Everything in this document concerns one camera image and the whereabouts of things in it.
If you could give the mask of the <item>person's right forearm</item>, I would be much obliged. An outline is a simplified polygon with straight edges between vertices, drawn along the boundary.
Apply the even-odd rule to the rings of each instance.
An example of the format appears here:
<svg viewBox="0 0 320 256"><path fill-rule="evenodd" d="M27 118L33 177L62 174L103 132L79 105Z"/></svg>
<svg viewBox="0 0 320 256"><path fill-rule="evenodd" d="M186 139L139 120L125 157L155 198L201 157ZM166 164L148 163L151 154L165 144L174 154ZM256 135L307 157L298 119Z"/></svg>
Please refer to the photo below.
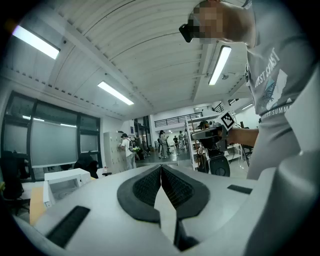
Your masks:
<svg viewBox="0 0 320 256"><path fill-rule="evenodd" d="M259 130L247 128L232 128L228 132L228 143L240 144L253 147L256 143Z"/></svg>

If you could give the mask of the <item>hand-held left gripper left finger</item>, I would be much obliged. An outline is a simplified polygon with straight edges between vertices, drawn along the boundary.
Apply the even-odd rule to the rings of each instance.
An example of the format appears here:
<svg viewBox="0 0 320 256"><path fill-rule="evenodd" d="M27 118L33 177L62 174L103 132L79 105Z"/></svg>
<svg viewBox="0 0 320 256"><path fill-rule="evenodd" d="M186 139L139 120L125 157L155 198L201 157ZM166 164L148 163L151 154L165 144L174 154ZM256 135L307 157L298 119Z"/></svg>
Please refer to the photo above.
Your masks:
<svg viewBox="0 0 320 256"><path fill-rule="evenodd" d="M162 248L160 187L159 165L99 178L49 207L35 228L62 248Z"/></svg>

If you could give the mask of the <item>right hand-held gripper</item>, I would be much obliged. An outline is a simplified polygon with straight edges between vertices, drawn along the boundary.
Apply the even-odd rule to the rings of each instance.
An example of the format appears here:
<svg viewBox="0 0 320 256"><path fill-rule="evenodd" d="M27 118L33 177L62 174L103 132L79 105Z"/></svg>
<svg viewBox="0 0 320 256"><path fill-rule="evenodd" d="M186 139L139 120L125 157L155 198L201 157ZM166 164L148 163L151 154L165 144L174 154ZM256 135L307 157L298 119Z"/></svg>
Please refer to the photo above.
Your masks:
<svg viewBox="0 0 320 256"><path fill-rule="evenodd" d="M229 131L235 123L234 116L229 111L226 111L213 119L207 130L193 132L190 137L192 140L201 140L207 137L212 138L214 146L219 151L226 151L228 149L227 138Z"/></svg>

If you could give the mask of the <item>white metal shelf rack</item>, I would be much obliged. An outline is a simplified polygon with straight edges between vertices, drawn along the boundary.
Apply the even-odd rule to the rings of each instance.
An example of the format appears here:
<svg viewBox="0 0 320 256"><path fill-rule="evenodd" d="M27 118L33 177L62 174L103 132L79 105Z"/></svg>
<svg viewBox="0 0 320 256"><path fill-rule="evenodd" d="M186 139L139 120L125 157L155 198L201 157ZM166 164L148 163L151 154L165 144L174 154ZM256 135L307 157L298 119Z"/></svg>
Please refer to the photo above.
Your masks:
<svg viewBox="0 0 320 256"><path fill-rule="evenodd" d="M219 114L208 116L200 116L200 114L196 114L196 118L194 119L187 117L185 118L184 126L186 129L187 148L190 154L191 165L194 171L197 171L200 165L198 161L198 156L200 156L200 160L203 156L205 156L208 160L209 156L205 151L203 153L199 153L198 147L200 146L200 142L198 140L193 140L191 138L191 134L200 131L200 129L198 129L197 126L200 124L201 121L207 120L209 123L214 123L214 120L218 117ZM228 146L227 150L224 152L224 156L226 157L229 163L231 163L234 160L243 160L244 158L242 156L242 146L239 144L232 144Z"/></svg>

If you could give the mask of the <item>grey locker cabinet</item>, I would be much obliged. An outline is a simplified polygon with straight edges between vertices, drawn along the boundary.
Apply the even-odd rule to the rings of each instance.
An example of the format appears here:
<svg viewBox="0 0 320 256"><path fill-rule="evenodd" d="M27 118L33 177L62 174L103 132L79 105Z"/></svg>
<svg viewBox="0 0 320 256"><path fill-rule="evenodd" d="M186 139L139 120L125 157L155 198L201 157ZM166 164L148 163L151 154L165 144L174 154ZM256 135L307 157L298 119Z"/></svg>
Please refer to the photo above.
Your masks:
<svg viewBox="0 0 320 256"><path fill-rule="evenodd" d="M126 154L119 148L122 143L121 136L122 133L119 132L103 133L105 166L112 174L124 172L127 168Z"/></svg>

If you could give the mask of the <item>person's grey printed t-shirt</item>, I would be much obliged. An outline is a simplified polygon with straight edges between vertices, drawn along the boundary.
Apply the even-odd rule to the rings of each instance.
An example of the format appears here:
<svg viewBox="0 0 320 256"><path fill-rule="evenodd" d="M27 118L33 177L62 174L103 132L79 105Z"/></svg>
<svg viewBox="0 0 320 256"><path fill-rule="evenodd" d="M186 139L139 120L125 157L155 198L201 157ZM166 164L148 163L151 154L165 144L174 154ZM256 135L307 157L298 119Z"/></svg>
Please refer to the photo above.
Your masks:
<svg viewBox="0 0 320 256"><path fill-rule="evenodd" d="M306 33L280 0L252 0L255 45L247 49L245 80L262 120L284 114L318 63Z"/></svg>

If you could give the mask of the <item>black office chair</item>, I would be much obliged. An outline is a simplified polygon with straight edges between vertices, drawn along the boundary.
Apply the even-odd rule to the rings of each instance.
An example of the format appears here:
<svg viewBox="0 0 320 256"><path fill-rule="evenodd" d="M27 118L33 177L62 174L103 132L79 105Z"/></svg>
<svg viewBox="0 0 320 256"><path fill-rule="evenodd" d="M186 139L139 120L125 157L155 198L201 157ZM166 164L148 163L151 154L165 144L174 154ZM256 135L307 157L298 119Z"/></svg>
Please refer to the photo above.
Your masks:
<svg viewBox="0 0 320 256"><path fill-rule="evenodd" d="M82 169L90 173L92 178L98 179L98 161L94 160L88 153L81 153L74 164L74 169Z"/></svg>
<svg viewBox="0 0 320 256"><path fill-rule="evenodd" d="M0 167L4 181L3 197L17 216L20 209L27 210L25 202L21 199L24 189L20 181L17 158L12 152L4 151Z"/></svg>

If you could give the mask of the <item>white microwave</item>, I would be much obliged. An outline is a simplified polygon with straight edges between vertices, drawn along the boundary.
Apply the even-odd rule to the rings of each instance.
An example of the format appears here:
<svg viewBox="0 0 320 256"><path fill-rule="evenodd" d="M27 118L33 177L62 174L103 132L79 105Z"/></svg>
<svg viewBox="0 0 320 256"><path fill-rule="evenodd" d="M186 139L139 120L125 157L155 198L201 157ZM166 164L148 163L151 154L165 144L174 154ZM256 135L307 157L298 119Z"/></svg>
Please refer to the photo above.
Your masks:
<svg viewBox="0 0 320 256"><path fill-rule="evenodd" d="M91 181L88 171L81 168L44 174L43 204L46 208L73 193Z"/></svg>

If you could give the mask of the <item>black balcony railing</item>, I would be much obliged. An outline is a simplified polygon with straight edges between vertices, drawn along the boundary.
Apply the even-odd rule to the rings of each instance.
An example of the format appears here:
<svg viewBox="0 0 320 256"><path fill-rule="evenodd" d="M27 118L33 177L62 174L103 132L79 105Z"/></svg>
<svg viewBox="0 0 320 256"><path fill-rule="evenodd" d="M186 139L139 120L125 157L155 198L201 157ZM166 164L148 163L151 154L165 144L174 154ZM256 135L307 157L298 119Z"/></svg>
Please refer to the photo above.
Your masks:
<svg viewBox="0 0 320 256"><path fill-rule="evenodd" d="M201 118L202 116L203 116L202 112L185 114L185 115L181 115L181 116L175 116L175 117L155 120L154 125L156 128L163 127L163 126L169 126L169 125L175 125L175 124L179 124L179 123L184 123L185 120L190 121L190 120L194 120L196 118Z"/></svg>

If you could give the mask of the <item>dark-framed window with blinds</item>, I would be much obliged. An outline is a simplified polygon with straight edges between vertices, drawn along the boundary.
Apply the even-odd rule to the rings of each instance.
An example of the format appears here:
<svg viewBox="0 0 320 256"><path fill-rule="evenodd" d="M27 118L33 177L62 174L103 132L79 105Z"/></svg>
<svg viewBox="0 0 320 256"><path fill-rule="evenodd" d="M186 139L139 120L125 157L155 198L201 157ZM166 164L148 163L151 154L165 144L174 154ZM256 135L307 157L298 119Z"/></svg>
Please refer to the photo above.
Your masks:
<svg viewBox="0 0 320 256"><path fill-rule="evenodd" d="M22 182L96 162L101 120L12 91L0 108L0 158L14 157Z"/></svg>

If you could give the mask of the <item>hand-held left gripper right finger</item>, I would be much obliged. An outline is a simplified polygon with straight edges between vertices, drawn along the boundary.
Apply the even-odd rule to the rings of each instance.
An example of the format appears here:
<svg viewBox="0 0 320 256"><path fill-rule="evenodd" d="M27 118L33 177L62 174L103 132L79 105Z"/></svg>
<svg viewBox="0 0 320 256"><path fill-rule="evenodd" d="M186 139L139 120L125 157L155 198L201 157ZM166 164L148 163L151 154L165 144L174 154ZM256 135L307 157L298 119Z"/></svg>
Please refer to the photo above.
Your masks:
<svg viewBox="0 0 320 256"><path fill-rule="evenodd" d="M176 218L182 221L198 216L207 206L212 196L220 199L225 191L250 195L252 187L232 181L230 177L216 176L202 172L190 172L198 178L188 175L169 165L161 165L161 185L169 201L176 210Z"/></svg>

